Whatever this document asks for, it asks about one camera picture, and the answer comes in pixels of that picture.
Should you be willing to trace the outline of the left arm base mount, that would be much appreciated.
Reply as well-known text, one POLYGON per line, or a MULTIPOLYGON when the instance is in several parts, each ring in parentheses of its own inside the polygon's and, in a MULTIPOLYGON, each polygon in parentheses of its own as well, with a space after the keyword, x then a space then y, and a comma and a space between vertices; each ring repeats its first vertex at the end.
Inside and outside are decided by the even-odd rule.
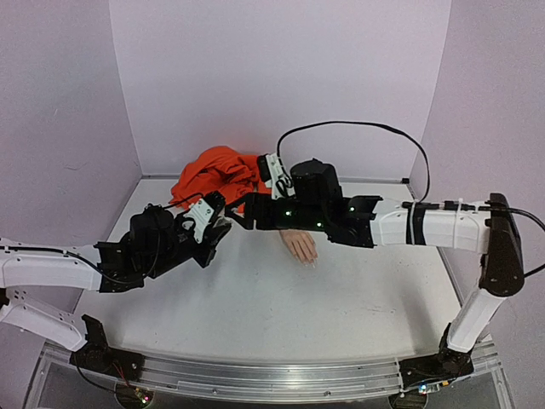
POLYGON ((71 353, 70 364, 94 373, 137 381, 142 373, 144 355, 110 346, 99 320, 86 314, 82 319, 86 328, 85 343, 71 353))

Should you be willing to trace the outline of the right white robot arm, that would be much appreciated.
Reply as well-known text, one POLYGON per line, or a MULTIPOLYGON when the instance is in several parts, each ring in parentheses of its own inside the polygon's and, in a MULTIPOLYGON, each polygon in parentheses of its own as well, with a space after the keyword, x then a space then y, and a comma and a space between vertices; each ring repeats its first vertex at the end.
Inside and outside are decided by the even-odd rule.
POLYGON ((226 216, 252 230, 323 232, 338 245, 374 248, 419 245, 472 251, 481 274, 446 332, 444 349, 467 354, 505 298, 525 283, 519 231, 506 198, 432 204, 379 195, 344 196, 336 169, 317 159, 289 174, 273 155, 262 159, 270 193, 247 193, 226 206, 226 216))

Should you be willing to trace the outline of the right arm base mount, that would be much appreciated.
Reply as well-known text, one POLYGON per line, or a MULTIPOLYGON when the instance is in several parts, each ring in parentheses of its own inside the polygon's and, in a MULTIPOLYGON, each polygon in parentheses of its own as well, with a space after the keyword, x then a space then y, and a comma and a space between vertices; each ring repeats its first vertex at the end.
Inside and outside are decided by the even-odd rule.
POLYGON ((472 352, 459 352, 447 343, 450 325, 447 325, 435 354, 406 358, 399 362, 399 373, 405 391, 422 385, 451 382, 473 373, 472 352))

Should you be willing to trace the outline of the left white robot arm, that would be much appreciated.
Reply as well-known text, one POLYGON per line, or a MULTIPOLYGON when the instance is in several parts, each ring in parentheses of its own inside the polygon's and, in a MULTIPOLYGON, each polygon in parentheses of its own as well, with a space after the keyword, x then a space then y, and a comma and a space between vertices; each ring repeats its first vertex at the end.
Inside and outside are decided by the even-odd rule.
POLYGON ((118 242, 98 242, 74 250, 1 242, 1 320, 72 351, 97 372, 115 363, 113 350, 92 338, 98 320, 54 308, 27 296, 29 286, 70 287, 118 294, 138 289, 189 260, 207 268, 232 224, 222 216, 219 192, 175 215, 168 206, 148 204, 129 220, 118 242))

